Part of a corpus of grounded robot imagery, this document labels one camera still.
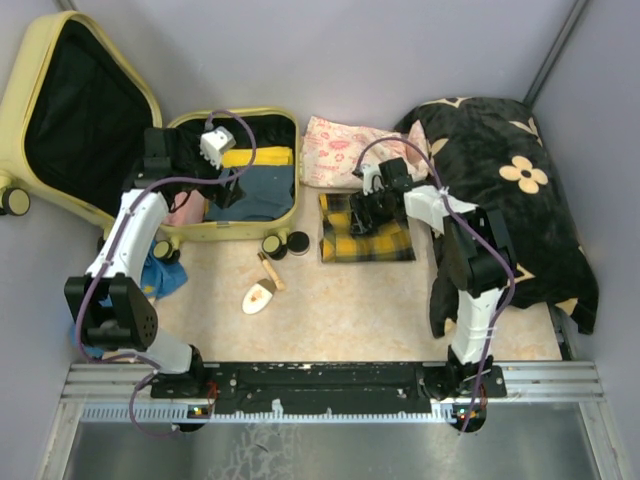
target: blue towel on floor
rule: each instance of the blue towel on floor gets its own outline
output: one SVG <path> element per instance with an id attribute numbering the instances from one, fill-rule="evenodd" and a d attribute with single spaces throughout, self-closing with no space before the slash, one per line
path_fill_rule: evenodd
<path id="1" fill-rule="evenodd" d="M 153 247 L 155 247 L 155 240 L 151 244 L 147 258 L 144 261 L 144 267 L 142 267 L 142 278 L 140 279 L 140 289 L 147 298 L 163 298 L 171 293 L 175 292 L 178 288 L 184 285 L 187 280 L 187 272 L 184 270 L 180 263 L 174 263 L 173 265 L 165 265 L 156 257 L 153 256 Z M 110 306 L 111 299 L 107 298 L 101 302 L 102 306 Z M 70 335 L 71 343 L 76 346 L 75 338 L 76 325 L 71 325 Z M 104 351 L 100 348 L 89 347 L 85 345 L 87 353 L 93 357 L 101 357 Z"/>
<path id="2" fill-rule="evenodd" d="M 225 170 L 220 178 L 229 176 Z M 209 222 L 269 222 L 282 217 L 293 208 L 292 187 L 295 167 L 253 166 L 238 178 L 244 197 L 227 208 L 209 205 L 205 220 Z"/>

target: white wall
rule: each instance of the white wall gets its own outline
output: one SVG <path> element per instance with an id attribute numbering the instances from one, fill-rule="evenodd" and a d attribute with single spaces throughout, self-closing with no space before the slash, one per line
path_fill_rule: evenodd
<path id="1" fill-rule="evenodd" d="M 0 92 L 28 23 L 50 0 L 0 0 Z M 30 479 L 73 356 L 63 287 L 95 253 L 97 231 L 45 202 L 0 217 L 0 478 Z"/>
<path id="2" fill-rule="evenodd" d="M 165 119 L 278 105 L 390 127 L 433 97 L 521 99 L 571 0 L 76 0 Z"/>
<path id="3" fill-rule="evenodd" d="M 594 1 L 542 92 L 538 114 L 600 285 L 596 361 L 640 478 L 640 3 Z"/>

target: yellow and black plaid fabric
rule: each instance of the yellow and black plaid fabric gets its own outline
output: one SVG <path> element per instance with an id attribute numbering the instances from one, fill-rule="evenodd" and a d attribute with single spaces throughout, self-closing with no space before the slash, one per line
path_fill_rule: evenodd
<path id="1" fill-rule="evenodd" d="M 349 194 L 323 193 L 319 198 L 324 230 L 320 241 L 323 262 L 395 262 L 416 259 L 408 225 L 394 220 L 381 227 L 376 235 L 354 237 L 349 233 Z"/>

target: table surface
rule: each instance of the table surface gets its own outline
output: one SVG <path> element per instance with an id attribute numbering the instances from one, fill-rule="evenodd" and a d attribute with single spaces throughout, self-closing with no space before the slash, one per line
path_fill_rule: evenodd
<path id="1" fill-rule="evenodd" d="M 301 187 L 296 229 L 311 249 L 272 262 L 287 289 L 263 311 L 241 310 L 249 287 L 268 278 L 259 241 L 186 243 L 180 262 L 189 281 L 156 302 L 160 326 L 207 361 L 444 360 L 455 325 L 448 322 L 444 338 L 431 335 L 436 266 L 426 227 L 410 223 L 415 262 L 323 264 L 319 192 Z M 508 308 L 492 349 L 497 360 L 560 360 L 547 306 Z"/>

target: black floral blanket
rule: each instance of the black floral blanket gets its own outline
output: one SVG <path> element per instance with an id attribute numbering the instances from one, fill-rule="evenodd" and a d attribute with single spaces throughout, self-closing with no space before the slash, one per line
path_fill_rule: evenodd
<path id="1" fill-rule="evenodd" d="M 531 110 L 506 99 L 445 98 L 414 108 L 395 128 L 408 133 L 416 121 L 450 193 L 502 209 L 518 261 L 511 304 L 556 304 L 581 333 L 593 333 L 598 285 Z M 429 316 L 435 337 L 444 335 L 445 320 L 455 321 L 458 310 L 457 291 L 440 268 L 443 243 L 434 238 L 439 268 Z"/>

